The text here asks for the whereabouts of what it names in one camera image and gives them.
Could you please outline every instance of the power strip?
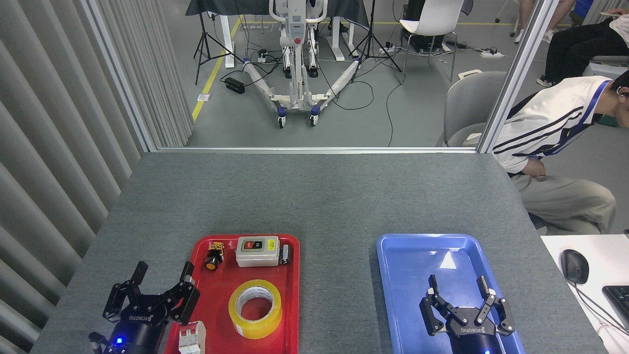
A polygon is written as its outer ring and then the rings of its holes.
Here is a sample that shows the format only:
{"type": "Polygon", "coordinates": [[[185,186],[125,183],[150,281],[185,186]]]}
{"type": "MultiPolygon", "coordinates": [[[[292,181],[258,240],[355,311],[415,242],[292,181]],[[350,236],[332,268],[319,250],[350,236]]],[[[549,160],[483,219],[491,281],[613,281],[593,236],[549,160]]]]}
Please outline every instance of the power strip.
{"type": "Polygon", "coordinates": [[[504,57],[504,55],[499,52],[496,52],[495,54],[489,53],[487,51],[481,52],[481,58],[502,58],[502,57],[504,57]]]}

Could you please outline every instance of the white desk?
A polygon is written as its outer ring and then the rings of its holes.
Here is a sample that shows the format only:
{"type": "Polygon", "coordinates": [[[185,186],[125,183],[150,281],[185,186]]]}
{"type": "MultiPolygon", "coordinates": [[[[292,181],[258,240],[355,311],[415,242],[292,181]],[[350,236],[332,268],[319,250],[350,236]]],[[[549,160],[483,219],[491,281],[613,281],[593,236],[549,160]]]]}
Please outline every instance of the white desk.
{"type": "MultiPolygon", "coordinates": [[[[629,239],[627,236],[542,236],[542,241],[559,269],[561,269],[559,257],[565,249],[574,249],[583,254],[589,264],[589,277],[585,284],[577,284],[577,287],[620,322],[601,289],[605,285],[629,285],[629,239]]],[[[579,301],[592,327],[598,332],[610,354],[629,353],[629,337],[611,326],[604,326],[607,322],[595,315],[581,302],[576,290],[568,283],[565,286],[571,289],[579,301]]]]}

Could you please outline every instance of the black robotic gripper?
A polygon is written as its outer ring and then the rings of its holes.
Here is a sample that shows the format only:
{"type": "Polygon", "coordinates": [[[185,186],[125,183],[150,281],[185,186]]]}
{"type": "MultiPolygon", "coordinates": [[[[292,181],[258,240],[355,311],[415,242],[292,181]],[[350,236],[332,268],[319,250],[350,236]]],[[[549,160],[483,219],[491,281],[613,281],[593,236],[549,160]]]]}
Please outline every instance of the black robotic gripper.
{"type": "Polygon", "coordinates": [[[454,307],[439,295],[437,278],[433,274],[428,278],[430,288],[421,300],[420,310],[426,330],[430,336],[446,332],[450,338],[453,354],[498,354],[502,353],[496,333],[509,336],[515,331],[511,307],[505,298],[498,298],[496,292],[487,286],[484,276],[477,279],[479,290],[484,299],[482,308],[454,307]],[[434,307],[445,319],[439,321],[433,313],[434,307]],[[489,311],[495,308],[500,322],[495,325],[487,318],[489,311]]]}
{"type": "Polygon", "coordinates": [[[144,261],[138,262],[131,279],[111,288],[103,317],[116,326],[109,340],[89,334],[95,354],[155,354],[169,321],[188,324],[200,295],[192,279],[194,265],[186,262],[179,283],[161,295],[140,292],[147,269],[144,261]],[[129,304],[123,309],[125,299],[129,304]]]}

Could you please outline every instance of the person's hand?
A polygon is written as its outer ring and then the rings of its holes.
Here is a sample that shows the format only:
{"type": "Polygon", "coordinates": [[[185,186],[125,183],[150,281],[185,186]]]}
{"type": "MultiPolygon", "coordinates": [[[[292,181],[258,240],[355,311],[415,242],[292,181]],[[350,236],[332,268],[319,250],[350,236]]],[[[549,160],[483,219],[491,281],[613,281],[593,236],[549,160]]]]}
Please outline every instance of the person's hand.
{"type": "Polygon", "coordinates": [[[544,167],[544,163],[539,159],[529,157],[526,166],[522,169],[522,173],[533,178],[538,178],[546,176],[546,168],[544,167]]]}
{"type": "Polygon", "coordinates": [[[624,15],[624,14],[628,14],[629,13],[629,9],[610,9],[606,11],[609,14],[619,14],[620,16],[624,15]]]}

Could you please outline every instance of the black box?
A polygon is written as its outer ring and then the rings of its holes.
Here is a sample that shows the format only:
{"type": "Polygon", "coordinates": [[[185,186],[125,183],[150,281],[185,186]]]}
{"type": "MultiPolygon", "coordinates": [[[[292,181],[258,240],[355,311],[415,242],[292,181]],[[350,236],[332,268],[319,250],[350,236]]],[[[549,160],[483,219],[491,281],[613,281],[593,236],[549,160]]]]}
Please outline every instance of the black box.
{"type": "Polygon", "coordinates": [[[225,79],[225,86],[238,94],[243,94],[245,92],[245,85],[236,79],[232,79],[231,77],[225,79]]]}

